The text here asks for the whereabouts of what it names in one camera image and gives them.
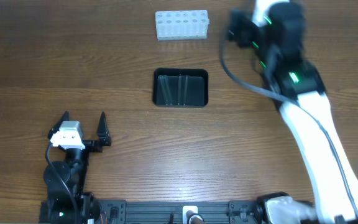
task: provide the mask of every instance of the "cable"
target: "cable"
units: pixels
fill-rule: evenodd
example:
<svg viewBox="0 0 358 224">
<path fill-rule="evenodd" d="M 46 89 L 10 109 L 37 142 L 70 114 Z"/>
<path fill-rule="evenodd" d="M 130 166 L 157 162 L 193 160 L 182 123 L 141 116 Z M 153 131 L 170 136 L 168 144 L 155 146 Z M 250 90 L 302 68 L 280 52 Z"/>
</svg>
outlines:
<svg viewBox="0 0 358 224">
<path fill-rule="evenodd" d="M 346 175 L 345 175 L 345 172 L 343 170 L 343 166 L 342 166 L 342 163 L 341 163 L 341 160 L 339 159 L 339 156 L 338 156 L 338 153 L 335 149 L 335 145 L 332 141 L 332 139 L 329 137 L 329 134 L 328 132 L 325 130 L 325 128 L 323 127 L 323 125 L 313 116 L 311 115 L 309 112 L 307 112 L 305 109 L 303 109 L 299 102 L 295 101 L 295 100 L 291 100 L 289 99 L 288 97 L 286 96 L 283 96 L 281 94 L 278 94 L 278 93 L 275 93 L 273 91 L 270 91 L 270 90 L 266 90 L 264 88 L 261 88 L 261 87 L 257 87 L 257 86 L 254 86 L 250 83 L 247 83 L 247 82 L 244 82 L 242 80 L 240 80 L 239 78 L 237 78 L 227 67 L 225 61 L 224 61 L 224 49 L 225 49 L 225 43 L 226 43 L 226 40 L 225 38 L 222 38 L 221 37 L 221 40 L 220 40 L 220 43 L 219 43 L 219 61 L 221 62 L 221 65 L 222 65 L 222 68 L 223 70 L 227 73 L 227 75 L 233 79 L 233 81 L 235 81 L 237 84 L 239 84 L 240 86 L 250 90 L 250 91 L 253 91 L 254 93 L 257 93 L 257 94 L 260 94 L 262 96 L 266 96 L 268 98 L 271 98 L 271 99 L 274 99 L 274 100 L 278 100 L 278 101 L 281 101 L 282 103 L 291 103 L 295 106 L 297 106 L 299 109 L 301 109 L 302 111 L 304 111 L 307 115 L 309 115 L 315 122 L 316 124 L 318 125 L 319 129 L 324 133 L 324 135 L 326 136 L 327 140 L 328 140 L 328 144 L 329 144 L 329 147 L 331 148 L 331 151 L 333 153 L 333 156 L 336 160 L 336 163 L 338 165 L 338 168 L 339 168 L 339 171 L 341 173 L 341 176 L 342 176 L 342 180 L 343 180 L 343 183 L 344 183 L 344 186 L 345 186 L 345 190 L 346 190 L 346 194 L 347 196 L 349 197 L 349 201 L 353 207 L 353 210 L 354 210 L 354 213 L 356 215 L 356 218 L 358 220 L 358 209 L 356 207 L 356 203 L 354 202 L 354 198 L 352 196 L 352 193 L 351 193 L 351 190 L 349 188 L 349 184 L 347 183 L 347 179 L 346 179 Z"/>
<path fill-rule="evenodd" d="M 60 177 L 59 173 L 57 172 L 55 166 L 53 166 L 53 164 L 50 162 L 49 159 L 49 150 L 52 147 L 52 143 L 50 142 L 48 147 L 47 147 L 47 151 L 45 153 L 45 158 L 47 160 L 48 165 L 50 166 L 53 174 L 55 174 L 55 177 L 62 183 L 63 188 L 66 190 L 66 192 L 68 193 L 68 196 L 70 197 L 70 200 L 73 204 L 74 207 L 74 224 L 78 224 L 78 207 L 77 207 L 77 203 L 75 202 L 74 196 L 71 193 L 70 189 L 68 189 L 65 181 L 62 179 L 62 177 Z"/>
</svg>

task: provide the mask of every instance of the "wooden surface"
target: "wooden surface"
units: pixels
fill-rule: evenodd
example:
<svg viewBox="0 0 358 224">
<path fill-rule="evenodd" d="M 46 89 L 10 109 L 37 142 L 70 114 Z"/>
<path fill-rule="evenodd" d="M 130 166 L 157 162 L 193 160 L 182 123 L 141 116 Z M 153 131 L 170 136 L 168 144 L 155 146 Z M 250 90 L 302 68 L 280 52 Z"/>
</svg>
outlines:
<svg viewBox="0 0 358 224">
<path fill-rule="evenodd" d="M 358 177 L 358 0 L 304 1 L 306 55 L 318 67 Z M 273 103 L 243 90 L 218 62 L 232 0 L 0 1 L 0 222 L 37 222 L 47 198 L 47 132 L 65 110 L 96 137 L 102 111 L 112 146 L 92 154 L 86 190 L 129 201 L 227 201 L 286 191 L 313 200 L 291 133 Z M 207 40 L 157 42 L 156 11 L 207 9 Z M 227 63 L 259 85 L 250 50 Z M 209 72 L 203 109 L 159 108 L 158 67 Z M 64 153 L 52 150 L 53 159 Z"/>
</svg>

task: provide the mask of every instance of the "white connector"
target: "white connector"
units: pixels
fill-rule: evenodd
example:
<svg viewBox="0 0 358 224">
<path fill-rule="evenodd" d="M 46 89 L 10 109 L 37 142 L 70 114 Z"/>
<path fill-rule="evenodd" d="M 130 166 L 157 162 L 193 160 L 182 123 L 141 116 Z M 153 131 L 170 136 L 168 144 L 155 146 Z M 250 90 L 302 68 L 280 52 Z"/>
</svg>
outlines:
<svg viewBox="0 0 358 224">
<path fill-rule="evenodd" d="M 208 25 L 207 10 L 155 13 L 158 40 L 206 39 Z"/>
</svg>

